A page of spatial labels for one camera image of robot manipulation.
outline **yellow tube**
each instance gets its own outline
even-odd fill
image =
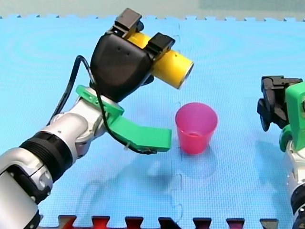
[[[140,48],[144,48],[150,40],[150,37],[137,32],[129,37],[128,40]],[[194,63],[191,60],[174,50],[169,50],[161,59],[156,61],[152,67],[151,74],[174,88],[179,89],[189,76],[193,65]]]

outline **blue foam mat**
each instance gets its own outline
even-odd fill
[[[78,54],[91,57],[99,37],[115,17],[96,19],[56,15],[13,15],[0,20],[0,150],[18,146],[48,121]],[[261,228],[261,218],[292,224],[285,191],[280,131],[261,130],[256,114],[262,75],[303,77],[305,23],[234,19],[205,21],[143,19],[144,32],[176,39],[174,48],[195,62],[177,91],[156,80],[122,102],[125,116],[142,125],[174,130],[174,115],[188,102],[210,105],[219,125],[205,154],[180,152],[174,131],[168,153],[141,156],[126,152],[108,135],[96,140],[54,185],[40,204],[42,226],[57,226],[58,215],[77,215],[75,226],[108,215],[109,227],[125,227],[125,216],[143,217],[143,228],[171,217],[183,229],[194,217],[209,217],[211,228],[226,228],[227,218],[244,218],[245,229]],[[76,84],[88,83],[84,69]],[[71,95],[66,108],[72,106]]]

